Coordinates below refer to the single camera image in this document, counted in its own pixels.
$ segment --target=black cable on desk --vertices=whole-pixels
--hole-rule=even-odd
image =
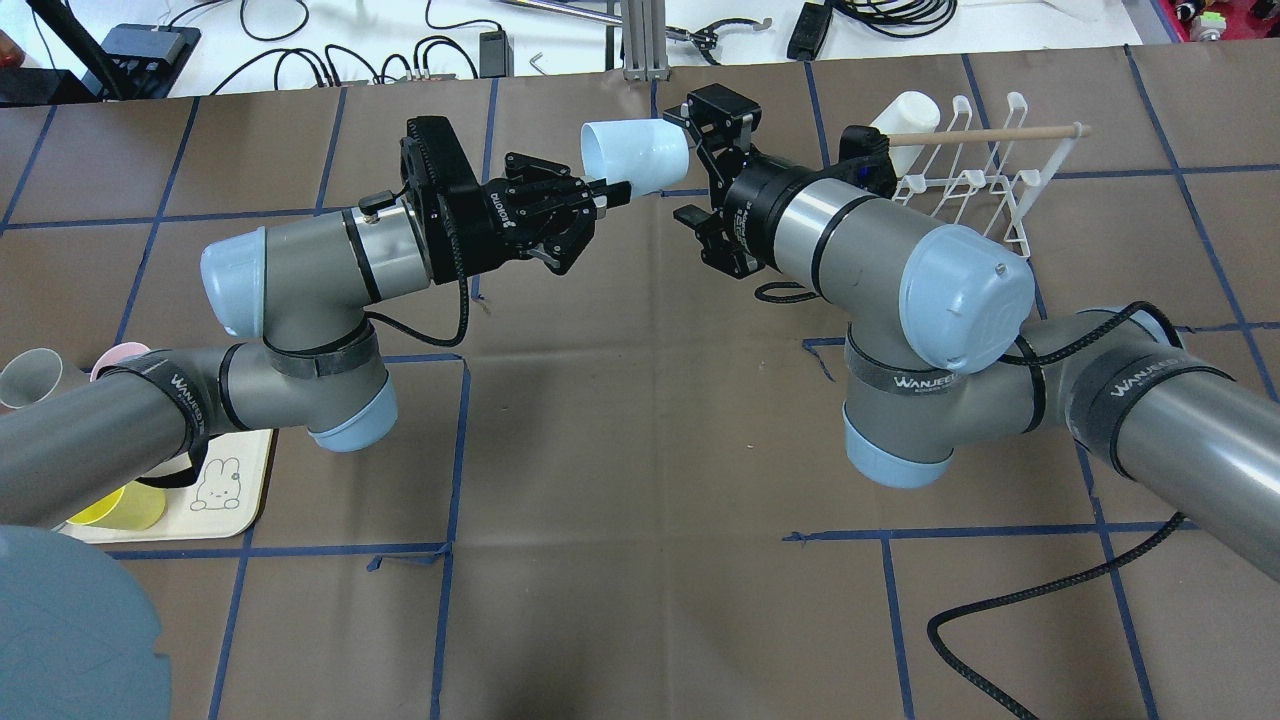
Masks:
[[[448,37],[442,37],[440,40],[431,41],[426,45],[426,49],[422,50],[422,68],[426,70],[428,74],[431,74],[431,67],[428,64],[426,56],[431,53],[433,47],[440,45],[444,45],[445,47],[452,47],[457,50],[458,54],[462,55],[462,59],[467,61],[467,67],[471,68],[471,79],[477,79],[480,77],[480,73],[476,72],[476,64],[471,61],[471,55],[467,55],[467,51],[463,50],[461,45],[449,40]]]
[[[827,5],[868,29],[906,40],[942,29],[955,17],[959,0],[827,0]]]
[[[262,58],[269,58],[271,55],[278,55],[278,54],[284,54],[285,56],[297,54],[297,55],[301,55],[301,56],[306,58],[306,53],[310,53],[311,55],[314,55],[320,61],[321,69],[324,70],[321,74],[324,74],[328,78],[329,69],[324,68],[324,60],[320,59],[320,56],[316,55],[316,53],[314,50],[307,50],[306,47],[273,47],[270,50],[264,50],[262,53],[259,53],[257,55],[253,55],[252,58],[250,58],[248,60],[246,60],[243,64],[241,64],[241,67],[238,67],[234,70],[232,70],[232,74],[229,74],[225,78],[223,78],[223,82],[218,83],[218,86],[214,87],[212,91],[210,91],[210,95],[218,95],[218,92],[221,91],[221,88],[227,87],[227,85],[232,79],[234,79],[236,76],[241,74],[242,72],[244,72],[246,68],[248,68],[253,63],[261,60]],[[320,82],[320,85],[326,85],[326,83],[325,82]]]
[[[307,23],[311,20],[311,8],[307,6],[306,0],[293,0],[293,1],[302,6],[302,20],[298,22],[297,27],[294,27],[289,32],[285,32],[284,35],[262,37],[260,35],[253,35],[253,31],[248,29],[248,24],[244,22],[244,9],[248,6],[248,0],[241,0],[241,9],[239,9],[241,29],[244,31],[244,35],[262,42],[275,42],[276,40],[293,37],[294,35],[302,32],[302,28],[307,27]]]
[[[284,53],[280,53],[280,58],[275,61],[275,73],[271,76],[273,88],[280,90],[280,68],[284,65],[284,60],[287,60],[291,55],[297,55],[298,58],[302,58],[306,61],[307,67],[311,68],[311,74],[315,76],[316,78],[316,87],[324,87],[325,82],[320,77],[320,69],[316,68],[316,64],[311,60],[311,58],[307,56],[307,54],[303,50],[294,47],[285,50]]]
[[[360,64],[365,65],[365,68],[369,70],[369,74],[372,77],[372,79],[370,82],[372,82],[375,85],[379,82],[380,73],[378,70],[375,70],[374,65],[370,64],[370,61],[366,60],[360,53],[356,53],[355,50],[352,50],[349,47],[343,47],[342,45],[334,45],[333,42],[330,42],[330,44],[328,44],[328,45],[324,46],[324,56],[325,56],[325,60],[329,61],[329,72],[333,74],[333,78],[334,78],[334,81],[337,82],[337,85],[339,87],[342,86],[342,78],[338,77],[338,65],[334,64],[333,55],[329,54],[333,50],[342,50],[343,53],[346,53],[346,54],[351,55],[352,58],[360,60]]]
[[[390,79],[392,82],[396,82],[396,78],[393,78],[392,76],[387,74],[387,65],[390,65],[392,60],[399,60],[401,63],[404,64],[404,74],[408,74],[408,73],[413,72],[413,68],[411,68],[410,64],[408,64],[408,58],[406,58],[404,55],[401,55],[399,53],[392,53],[390,55],[387,56],[385,60],[383,60],[383,72],[378,73],[379,76],[381,76],[381,79],[383,79],[384,83],[388,79]]]
[[[40,44],[45,46],[45,55],[49,56],[49,68],[52,70],[58,69],[58,64],[54,63],[54,54],[49,50],[49,41],[45,40],[45,31],[40,29],[40,18],[36,17],[36,10],[31,10],[31,24],[36,26],[36,35],[40,36]]]
[[[248,8],[248,0],[241,0],[241,4],[239,4],[241,29],[244,31],[244,35],[252,37],[253,40],[261,41],[261,42],[275,42],[276,40],[284,40],[287,37],[293,37],[294,35],[302,32],[302,28],[307,27],[307,23],[311,22],[311,8],[307,6],[306,0],[292,0],[292,1],[296,3],[297,5],[300,5],[302,8],[302,20],[298,22],[297,27],[294,27],[293,29],[291,29],[291,31],[288,31],[288,32],[285,32],[283,35],[261,36],[261,35],[255,35],[253,31],[248,29],[248,23],[244,19],[244,10]],[[201,8],[209,8],[211,5],[221,5],[224,3],[228,3],[228,0],[206,0],[204,3],[196,3],[191,8],[187,8],[186,10],[183,10],[183,12],[178,13],[177,15],[174,15],[173,19],[170,19],[168,22],[168,24],[165,24],[165,29],[173,29],[173,27],[175,24],[178,24],[178,20],[180,20],[182,18],[189,15],[191,13],[195,13],[196,10],[198,10]]]
[[[426,22],[426,27],[431,29],[457,29],[460,27],[488,23],[492,24],[498,32],[502,32],[502,23],[498,20],[490,20],[489,18],[476,18],[474,20],[453,23],[451,26],[434,26],[431,24],[431,0],[426,0],[426,9],[422,10],[422,20]]]

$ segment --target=blue tape grid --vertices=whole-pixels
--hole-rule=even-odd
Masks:
[[[968,54],[961,55],[961,61],[964,64],[965,77],[969,81],[969,88],[973,91],[974,106],[978,110],[978,117],[982,119],[982,127],[989,128],[991,120],[987,115],[987,105],[982,97],[982,88],[978,85],[978,77],[973,70],[973,63]],[[1048,318],[1048,309],[1044,304],[1044,296],[1041,293],[1039,282],[1036,282],[1036,310],[1041,319]],[[1102,502],[1093,492],[1093,475],[1089,468],[1088,459],[1080,455],[1078,457],[1080,464],[1080,473],[1084,478],[1085,491],[1088,492],[1089,503],[1093,510],[1096,532],[1098,534],[1098,541],[1102,544],[1102,555],[1107,562],[1115,560],[1115,553],[1111,546],[1111,532],[1107,529],[1106,515],[1102,511]],[[1133,629],[1133,619],[1129,612],[1128,596],[1124,592],[1124,583],[1120,579],[1119,571],[1110,573],[1111,577],[1111,589],[1116,598],[1116,609],[1120,612],[1120,623],[1124,628],[1125,642],[1129,646],[1129,657],[1133,661],[1134,676],[1138,680],[1138,688],[1142,692],[1142,702],[1147,710],[1148,720],[1158,720],[1158,714],[1156,711],[1156,698],[1151,691],[1151,680],[1147,678],[1147,665],[1142,657],[1142,648],[1138,646],[1138,634]]]
[[[489,173],[489,155],[492,149],[493,138],[493,120],[495,113],[497,102],[497,81],[494,81],[493,91],[490,94],[490,108],[489,108],[489,127],[485,138],[485,177]],[[169,202],[169,197],[173,192],[174,183],[178,177],[178,170],[182,165],[182,159],[186,154],[187,143],[191,138],[192,129],[195,127],[196,117],[200,109],[201,100],[193,99],[191,105],[191,113],[187,117],[187,123],[183,129],[182,140],[178,145],[178,150],[174,156],[173,165],[169,170],[169,177],[165,183],[165,190],[161,195],[160,205],[156,209],[156,214],[150,218],[113,218],[113,219],[100,219],[100,220],[84,220],[84,222],[44,222],[44,223],[12,223],[14,209],[18,205],[19,197],[23,188],[26,187],[32,169],[36,165],[41,147],[45,143],[45,138],[49,135],[49,129],[54,122],[58,108],[52,106],[45,117],[44,124],[41,127],[40,135],[32,147],[31,155],[23,167],[22,176],[14,187],[13,197],[10,197],[9,204],[5,208],[4,215],[0,217],[0,236],[8,229],[37,229],[37,228],[67,228],[67,227],[101,227],[101,225],[119,225],[119,224],[145,224],[150,223],[151,229],[147,237],[147,242],[143,247],[142,258],[138,263],[138,270],[134,275],[133,284],[131,287],[129,297],[125,302],[124,310],[120,315],[120,324],[116,333],[116,342],[123,337],[129,318],[132,315],[133,304],[137,300],[138,288],[141,287],[142,278],[146,274],[147,264],[151,256],[151,251],[155,246],[155,240],[159,233],[159,228],[163,223],[174,222],[198,222],[198,220],[220,220],[232,218],[278,218],[278,217],[291,217],[291,215],[317,215],[325,211],[335,210],[337,208],[326,208],[325,193],[328,191],[329,178],[333,170],[333,161],[335,150],[338,146],[338,136],[342,126],[342,117],[346,109],[347,90],[339,91],[337,108],[334,113],[333,129],[330,132],[329,146],[325,154],[324,170],[320,178],[320,187],[316,195],[316,202],[312,208],[298,208],[298,209],[283,209],[283,210],[266,210],[256,213],[212,213],[204,215],[165,215],[164,210]],[[127,550],[127,551],[114,551],[110,552],[116,560],[200,560],[200,559],[236,559],[236,580],[232,587],[232,596],[227,614],[227,624],[223,630],[223,642],[219,651],[218,670],[214,678],[212,694],[209,703],[209,720],[215,720],[221,710],[223,691],[227,680],[227,670],[230,661],[230,651],[236,638],[236,624],[239,616],[241,600],[243,598],[244,591],[244,578],[248,570],[248,561],[253,557],[298,557],[298,556],[351,556],[351,555],[371,555],[371,556],[394,556],[394,555],[436,555],[444,557],[444,573],[440,583],[440,603],[439,614],[436,618],[436,638],[435,638],[435,657],[431,675],[431,698],[430,698],[430,716],[438,719],[440,715],[439,710],[439,697],[443,688],[444,676],[444,648],[445,648],[445,632],[448,628],[448,609],[449,609],[449,596],[452,591],[453,579],[453,553],[452,546],[453,541],[457,538],[457,523],[458,523],[458,509],[461,501],[462,489],[462,459],[466,447],[466,425],[470,406],[470,393],[471,393],[471,370],[466,361],[454,354],[430,354],[430,355],[404,355],[404,356],[390,356],[387,357],[388,364],[403,364],[403,363],[435,363],[435,361],[460,361],[462,363],[462,389],[460,397],[458,407],[458,428],[457,439],[454,445],[454,468],[451,488],[449,500],[449,521],[445,533],[445,539],[443,542],[422,542],[422,543],[381,543],[381,544],[337,544],[337,546],[294,546],[294,547],[255,547],[253,534],[256,525],[251,527],[243,536],[241,546],[238,548],[182,548],[182,550]]]
[[[1256,164],[1256,165],[1220,165],[1220,167],[1201,167],[1201,168],[1183,168],[1178,164],[1174,155],[1172,147],[1169,143],[1169,138],[1164,132],[1160,123],[1158,115],[1156,114],[1155,106],[1151,102],[1151,97],[1147,88],[1142,81],[1142,74],[1137,65],[1137,61],[1126,49],[1126,56],[1130,63],[1130,69],[1133,72],[1134,82],[1138,87],[1138,92],[1143,100],[1143,104],[1148,111],[1152,126],[1156,129],[1161,145],[1165,149],[1166,156],[1169,158],[1169,169],[1133,169],[1133,170],[1105,170],[1105,172],[1074,172],[1074,173],[1059,173],[1060,179],[1092,179],[1092,178],[1125,178],[1125,177],[1174,177],[1179,184],[1179,190],[1187,202],[1188,210],[1196,222],[1197,233],[1199,234],[1206,252],[1208,254],[1211,263],[1213,264],[1215,273],[1222,286],[1224,293],[1228,296],[1228,301],[1231,305],[1233,313],[1236,316],[1236,323],[1215,325],[1215,327],[1196,327],[1196,328],[1183,328],[1187,332],[1240,332],[1245,336],[1249,345],[1251,354],[1253,355],[1254,363],[1258,368],[1260,374],[1263,378],[1263,383],[1267,387],[1268,395],[1275,400],[1276,392],[1274,383],[1271,380],[1270,373],[1262,361],[1261,352],[1258,351],[1257,343],[1253,338],[1254,331],[1275,331],[1280,329],[1280,322],[1248,322],[1239,306],[1233,288],[1226,278],[1226,274],[1217,260],[1216,251],[1213,250],[1212,241],[1204,228],[1203,220],[1194,205],[1190,192],[1185,183],[1185,176],[1188,174],[1213,174],[1213,173],[1253,173],[1253,172],[1277,172],[1280,170],[1280,164]],[[965,67],[965,72],[972,83],[975,100],[975,110],[979,118],[983,120],[986,127],[989,127],[989,122],[986,114],[986,106],[982,101],[980,92],[978,90],[977,78],[973,73],[972,64],[968,55],[963,55],[961,60]],[[805,77],[809,86],[810,99],[814,110],[814,126],[818,133],[819,149],[823,155],[823,163],[829,164],[829,155],[826,143],[826,135],[823,128],[823,118],[820,109],[820,100],[817,88],[817,82],[813,76],[812,67],[805,65]],[[490,104],[488,114],[488,126],[485,132],[485,155],[484,155],[484,178],[488,179],[490,173],[490,159],[493,150],[493,132],[494,132],[494,119],[497,114],[498,102],[498,81],[494,79],[490,88]],[[129,295],[125,311],[122,314],[120,332],[123,333],[128,323],[128,316],[132,310],[133,301],[136,300],[137,290],[141,284],[141,278],[146,272],[146,264],[150,258],[150,251],[154,246],[155,236],[157,233],[159,225],[163,223],[183,223],[183,222],[201,222],[201,220],[221,220],[221,219],[253,219],[253,218],[280,218],[291,215],[308,215],[319,214],[323,211],[335,210],[338,208],[326,208],[324,205],[325,191],[328,187],[329,174],[333,168],[334,151],[338,141],[338,132],[342,122],[342,114],[346,104],[346,90],[340,91],[338,99],[338,106],[335,110],[333,133],[330,136],[330,143],[328,154],[325,158],[324,173],[321,177],[320,191],[316,197],[316,204],[314,208],[297,208],[297,209],[280,209],[280,210],[265,210],[265,211],[250,211],[250,213],[212,213],[212,214],[188,214],[188,215],[165,215],[164,208],[168,204],[169,195],[173,190],[173,183],[177,177],[178,168],[180,165],[182,155],[186,150],[187,141],[195,123],[196,113],[198,110],[200,100],[192,101],[191,115],[188,117],[187,126],[183,131],[183,138],[179,143],[174,164],[170,169],[168,182],[165,184],[165,192],[161,197],[160,206],[156,215],[154,217],[140,217],[140,218],[114,218],[114,219],[91,219],[91,220],[76,220],[76,222],[37,222],[37,223],[13,223],[13,214],[18,205],[18,200],[22,191],[28,182],[31,173],[35,168],[37,156],[41,147],[44,146],[45,138],[49,135],[49,129],[56,115],[56,106],[50,108],[47,115],[45,117],[44,124],[41,127],[40,135],[32,149],[31,156],[28,158],[22,176],[15,186],[13,197],[10,199],[8,206],[5,208],[3,218],[0,218],[0,236],[8,229],[44,229],[44,228],[69,228],[69,227],[100,227],[100,225],[118,225],[118,224],[151,224],[151,233],[148,234],[147,245],[143,250],[143,256],[140,261],[138,273],[134,278],[134,284]],[[657,113],[657,85],[650,86],[650,114]],[[677,191],[664,191],[662,196],[664,197],[686,197],[686,196],[705,196],[705,190],[677,190]],[[1043,309],[1042,299],[1038,299],[1041,307]],[[842,337],[835,338],[810,338],[804,341],[804,347],[815,356],[817,348],[822,346],[842,345]],[[434,354],[434,355],[412,355],[412,356],[399,356],[388,357],[388,363],[430,363],[430,361],[461,361],[462,359],[453,354]],[[823,372],[829,372],[823,366]],[[218,674],[215,676],[215,689],[214,696],[210,702],[210,720],[218,717],[221,691],[225,682],[227,665],[230,657],[230,648],[234,639],[236,620],[238,616],[239,601],[243,593],[244,575],[248,566],[248,560],[251,557],[289,557],[289,556],[349,556],[349,555],[430,555],[430,553],[443,553],[444,557],[444,574],[440,587],[440,611],[436,621],[436,646],[435,646],[435,660],[433,666],[433,680],[431,680],[431,710],[430,716],[438,719],[440,716],[439,698],[443,691],[444,682],[444,651],[445,651],[445,638],[448,629],[448,609],[449,597],[452,591],[452,574],[453,574],[453,553],[452,542],[457,537],[457,516],[461,500],[461,480],[462,480],[462,460],[465,455],[466,446],[466,425],[470,405],[470,387],[471,387],[471,374],[470,368],[463,363],[463,378],[462,378],[462,391],[461,391],[461,404],[458,413],[458,428],[457,439],[454,446],[454,470],[453,470],[453,487],[449,503],[449,524],[447,530],[447,538],[444,542],[424,542],[424,543],[387,543],[387,544],[346,544],[346,546],[297,546],[297,547],[255,547],[253,546],[253,528],[244,534],[242,544],[239,548],[189,548],[189,550],[164,550],[164,551],[115,551],[111,552],[113,557],[119,560],[178,560],[178,559],[237,559],[237,573],[236,583],[232,593],[232,602],[228,610],[228,620],[224,630],[223,647],[219,657]],[[1107,523],[1105,514],[1102,511],[1101,502],[1093,495],[1093,477],[1092,470],[1087,459],[1080,456],[1082,474],[1084,475],[1085,487],[1089,492],[1091,502],[1094,507],[1096,521],[1093,524],[1074,524],[1074,525],[1018,525],[1018,527],[982,527],[982,528],[908,528],[908,529],[867,529],[867,530],[826,530],[817,533],[792,533],[791,536],[783,538],[786,542],[827,542],[827,541],[877,541],[882,546],[882,559],[884,566],[886,578],[886,592],[887,601],[890,606],[890,619],[893,632],[895,652],[899,666],[900,685],[902,692],[902,708],[905,717],[914,717],[914,702],[911,697],[910,678],[906,665],[905,643],[902,641],[902,625],[901,625],[901,611],[899,607],[897,587],[893,578],[893,560],[892,560],[892,547],[891,541],[895,539],[911,539],[911,538],[961,538],[961,537],[1016,537],[1016,536],[1064,536],[1064,534],[1089,534],[1097,533],[1103,544],[1103,552],[1110,560],[1114,557],[1114,551],[1111,546],[1110,536],[1114,533],[1151,533],[1155,532],[1162,523],[1161,521],[1148,521],[1148,523]],[[1193,525],[1184,527],[1184,529],[1194,529]],[[1129,641],[1130,651],[1133,653],[1134,669],[1138,675],[1139,687],[1143,692],[1143,700],[1147,705],[1148,717],[1158,717],[1155,698],[1152,697],[1149,682],[1146,676],[1144,664],[1142,660],[1140,648],[1135,633],[1133,632],[1133,623],[1129,614],[1128,603],[1124,596],[1124,587],[1117,575],[1112,575],[1112,584],[1116,593],[1117,607],[1120,609],[1121,620],[1125,626],[1126,639]]]
[[[1187,169],[1187,170],[1184,170],[1183,168],[1180,168],[1178,165],[1176,158],[1174,156],[1172,149],[1169,145],[1167,137],[1165,136],[1164,129],[1162,129],[1162,127],[1160,124],[1160,119],[1158,119],[1158,117],[1157,117],[1157,114],[1155,111],[1155,108],[1151,104],[1149,96],[1148,96],[1147,90],[1146,90],[1146,87],[1143,85],[1143,81],[1142,81],[1142,76],[1138,72],[1138,65],[1137,65],[1137,63],[1135,63],[1135,60],[1133,58],[1132,51],[1129,51],[1128,49],[1126,49],[1126,56],[1129,58],[1130,68],[1133,69],[1133,77],[1134,77],[1134,83],[1137,86],[1137,90],[1138,90],[1139,95],[1143,97],[1143,102],[1144,102],[1144,105],[1147,108],[1147,111],[1148,111],[1148,114],[1151,117],[1152,126],[1155,127],[1156,132],[1160,135],[1161,143],[1165,147],[1166,155],[1169,158],[1169,165],[1170,165],[1170,168],[1169,169],[1153,169],[1153,170],[1142,169],[1142,170],[1105,172],[1105,173],[1064,173],[1064,174],[1061,174],[1059,177],[1064,177],[1064,178],[1068,178],[1068,179],[1071,179],[1071,178],[1084,179],[1084,178],[1101,178],[1101,177],[1171,176],[1171,177],[1174,177],[1178,181],[1179,188],[1183,192],[1183,197],[1184,197],[1184,200],[1187,202],[1188,210],[1190,211],[1192,218],[1196,222],[1197,232],[1199,233],[1199,237],[1201,237],[1201,240],[1202,240],[1202,242],[1204,245],[1206,252],[1208,254],[1208,256],[1211,259],[1211,263],[1213,264],[1213,268],[1215,268],[1215,272],[1216,272],[1216,274],[1219,277],[1219,281],[1220,281],[1220,284],[1222,287],[1222,291],[1228,296],[1228,301],[1230,302],[1230,305],[1233,307],[1233,311],[1235,313],[1235,318],[1236,318],[1236,323],[1234,323],[1231,325],[1211,327],[1211,328],[1188,328],[1188,329],[1190,329],[1193,332],[1238,331],[1238,332],[1243,333],[1245,336],[1247,342],[1249,343],[1251,354],[1253,355],[1254,364],[1256,364],[1256,366],[1258,369],[1260,375],[1263,378],[1263,382],[1265,382],[1265,384],[1267,387],[1267,392],[1268,392],[1268,395],[1271,395],[1272,400],[1275,400],[1276,396],[1275,396],[1274,386],[1271,384],[1270,375],[1268,375],[1267,369],[1266,369],[1266,366],[1265,366],[1265,364],[1262,361],[1261,352],[1257,350],[1257,343],[1254,342],[1254,340],[1252,337],[1252,333],[1256,329],[1274,329],[1275,327],[1280,327],[1280,324],[1275,324],[1275,323],[1249,323],[1245,319],[1243,311],[1240,310],[1239,302],[1235,299],[1235,293],[1234,293],[1234,291],[1230,287],[1230,283],[1229,283],[1229,281],[1226,278],[1226,274],[1222,270],[1221,264],[1217,260],[1216,252],[1215,252],[1213,246],[1212,246],[1212,241],[1210,240],[1208,233],[1204,229],[1204,224],[1203,224],[1203,222],[1199,218],[1199,213],[1196,209],[1196,205],[1194,205],[1194,201],[1193,201],[1193,199],[1190,196],[1190,192],[1187,188],[1187,183],[1184,181],[1184,174],[1216,173],[1216,172],[1222,172],[1222,173],[1225,173],[1225,172],[1272,172],[1272,170],[1280,169],[1280,167],[1272,165],[1272,164],[1258,164],[1258,165],[1231,165],[1231,167],[1220,167],[1220,168],[1196,168],[1196,169]],[[974,109],[975,109],[979,119],[982,120],[983,127],[991,127],[991,122],[989,122],[989,118],[987,115],[986,104],[983,101],[982,92],[980,92],[980,88],[978,86],[977,76],[975,76],[975,73],[973,70],[973,64],[972,64],[969,56],[968,55],[961,55],[961,63],[964,65],[965,76],[968,77],[968,81],[969,81],[969,85],[970,85],[970,90],[973,92]],[[826,138],[824,138],[824,133],[822,131],[820,100],[819,100],[819,94],[818,94],[815,82],[813,79],[812,70],[806,72],[806,78],[809,79],[810,97],[812,97],[813,105],[814,105],[814,119],[815,119],[815,126],[817,126],[818,133],[819,133],[819,145],[826,150],[826,141],[824,141]],[[1037,290],[1037,299],[1036,300],[1037,300],[1037,309],[1038,309],[1041,316],[1042,318],[1047,316],[1047,309],[1044,306],[1044,300],[1039,295],[1038,290]],[[836,338],[810,338],[810,340],[806,340],[806,341],[803,342],[804,350],[808,351],[808,352],[810,352],[810,354],[813,354],[818,359],[818,363],[819,363],[819,366],[822,368],[822,372],[828,378],[831,378],[831,372],[828,370],[828,368],[823,363],[820,355],[818,354],[818,348],[823,347],[823,346],[835,346],[835,345],[844,345],[844,338],[842,337],[836,337]],[[891,552],[891,541],[892,539],[904,539],[904,538],[913,538],[913,537],[922,537],[922,538],[923,537],[983,537],[983,536],[1091,534],[1092,533],[1092,534],[1097,534],[1098,536],[1100,543],[1102,546],[1103,556],[1106,557],[1106,560],[1110,561],[1110,560],[1115,559],[1115,551],[1114,551],[1114,546],[1112,546],[1112,542],[1111,542],[1111,534],[1112,533],[1128,533],[1128,532],[1147,532],[1147,533],[1149,533],[1149,532],[1155,532],[1155,529],[1157,529],[1161,525],[1161,523],[1158,523],[1158,521],[1135,523],[1135,524],[1134,523],[1130,523],[1130,524],[1112,524],[1112,523],[1108,523],[1106,520],[1106,515],[1105,515],[1105,511],[1102,509],[1102,503],[1101,503],[1100,498],[1094,493],[1093,474],[1092,474],[1092,468],[1089,466],[1089,462],[1088,462],[1088,457],[1084,455],[1083,451],[1078,451],[1078,452],[1079,452],[1078,461],[1079,461],[1079,465],[1080,465],[1082,478],[1084,480],[1085,492],[1088,493],[1089,502],[1091,502],[1091,506],[1092,506],[1092,510],[1093,510],[1093,516],[1094,516],[1094,523],[1093,524],[1082,524],[1082,525],[1030,525],[1030,527],[1010,527],[1010,528],[928,528],[928,529],[904,529],[904,530],[884,530],[884,529],[882,529],[882,530],[831,530],[831,532],[812,533],[812,534],[794,533],[792,536],[785,538],[786,541],[792,541],[792,542],[855,541],[855,539],[868,539],[868,541],[870,541],[870,539],[876,539],[876,541],[879,541],[882,543],[882,556],[883,556],[883,564],[884,564],[884,577],[886,577],[887,600],[888,600],[888,610],[890,610],[890,623],[891,623],[892,632],[893,632],[895,651],[897,653],[897,660],[899,660],[899,680],[900,680],[901,692],[902,692],[904,716],[906,716],[906,717],[914,717],[914,702],[913,702],[913,697],[911,697],[911,684],[910,684],[910,676],[909,676],[909,673],[908,673],[908,665],[906,665],[906,657],[905,657],[905,648],[904,648],[904,644],[902,644],[902,641],[901,641],[901,637],[902,637],[901,614],[900,614],[900,609],[899,609],[897,588],[896,588],[896,583],[893,582],[893,559],[892,559],[892,552]],[[1130,659],[1132,659],[1132,662],[1133,662],[1133,666],[1134,666],[1134,675],[1135,675],[1139,691],[1140,691],[1142,697],[1143,697],[1143,705],[1146,707],[1147,717],[1151,719],[1151,720],[1157,720],[1160,717],[1160,715],[1158,715],[1158,708],[1157,708],[1157,705],[1156,705],[1156,698],[1155,698],[1153,691],[1151,688],[1149,678],[1147,675],[1146,661],[1143,659],[1142,647],[1140,647],[1140,644],[1138,642],[1137,632],[1134,630],[1133,618],[1132,618],[1132,612],[1130,612],[1130,609],[1129,609],[1126,593],[1125,593],[1125,589],[1124,589],[1124,583],[1123,583],[1119,573],[1112,573],[1111,574],[1111,584],[1112,584],[1112,592],[1114,592],[1115,598],[1116,598],[1116,607],[1117,607],[1117,611],[1120,614],[1121,625],[1124,628],[1125,641],[1126,641],[1129,651],[1130,651]]]

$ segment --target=power adapter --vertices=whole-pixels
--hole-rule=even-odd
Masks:
[[[480,77],[516,74],[516,53],[507,32],[495,29],[480,33]]]
[[[787,42],[787,58],[809,63],[818,59],[818,51],[827,40],[827,28],[831,27],[831,5],[826,3],[805,3],[796,18],[796,27],[791,31],[791,41]]]

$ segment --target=white dish rack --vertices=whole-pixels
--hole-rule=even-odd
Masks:
[[[1001,129],[1021,129],[1027,123],[1029,110],[1027,99],[1020,92],[1010,92],[1006,100],[1009,114],[1005,117]],[[973,104],[964,95],[956,95],[951,100],[951,122],[947,123],[943,132],[975,129],[974,120]],[[1036,200],[1044,192],[1044,188],[1048,187],[1053,176],[1071,154],[1079,137],[1088,132],[1082,123],[1074,123],[1074,127],[1076,129],[1075,137],[1052,138],[1057,142],[1057,147],[1044,167],[1020,169],[1012,174],[1007,168],[1015,146],[1047,141],[1001,140],[987,142],[984,143],[987,145],[987,160],[980,169],[961,167],[965,146],[974,145],[974,142],[934,143],[932,150],[925,146],[922,155],[927,154],[928,159],[923,169],[904,176],[899,181],[893,200],[906,205],[916,197],[928,200],[927,193],[938,195],[937,204],[929,211],[932,217],[948,223],[969,225],[996,242],[1011,246],[1023,258],[1030,258],[1030,240],[1027,236],[1024,220]],[[995,213],[986,220],[970,211],[973,199],[983,191],[998,197]]]

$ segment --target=gray cup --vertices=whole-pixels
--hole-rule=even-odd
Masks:
[[[0,370],[0,405],[18,410],[88,384],[88,375],[47,347],[28,350]]]

